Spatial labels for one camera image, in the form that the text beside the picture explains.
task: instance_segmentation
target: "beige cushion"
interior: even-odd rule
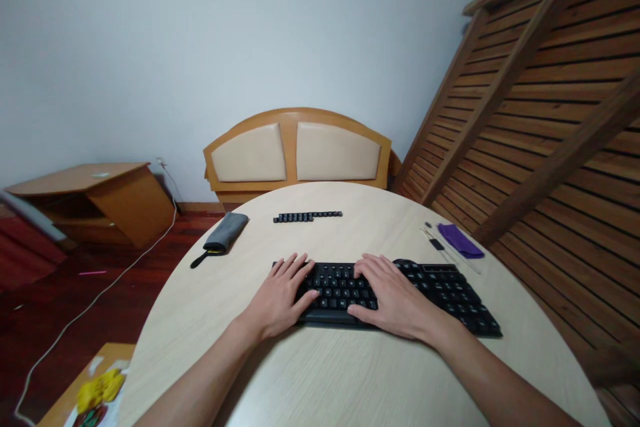
[[[298,180],[375,179],[380,145],[362,135],[323,123],[299,122]]]
[[[280,124],[241,133],[211,152],[219,181],[286,180]]]

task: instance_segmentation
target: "purple cloth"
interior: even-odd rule
[[[485,256],[482,250],[473,245],[471,240],[460,232],[457,226],[453,224],[448,226],[438,224],[438,231],[464,258],[482,258]]]

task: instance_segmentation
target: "white wall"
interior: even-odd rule
[[[468,1],[0,0],[0,181],[162,156],[183,200],[215,201],[202,149],[291,106],[353,117],[402,158]]]

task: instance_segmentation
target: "gray pouch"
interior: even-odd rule
[[[227,255],[248,221],[249,217],[242,213],[227,213],[207,238],[204,245],[205,253],[193,261],[191,268],[196,268],[206,257]]]

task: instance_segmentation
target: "oval table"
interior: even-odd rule
[[[274,224],[286,212],[343,217]],[[356,183],[313,182],[266,193],[237,212],[250,220],[228,255],[196,269],[207,232],[158,296],[125,383],[119,425],[129,427],[216,341],[249,303],[271,263],[292,252],[355,262],[363,252],[444,263],[419,231],[449,222],[394,193]],[[502,327],[482,342],[585,426],[609,425],[595,392],[547,316],[486,249],[483,271],[458,268]],[[248,360],[216,425],[484,426],[487,421],[430,348],[384,332],[294,328]]]

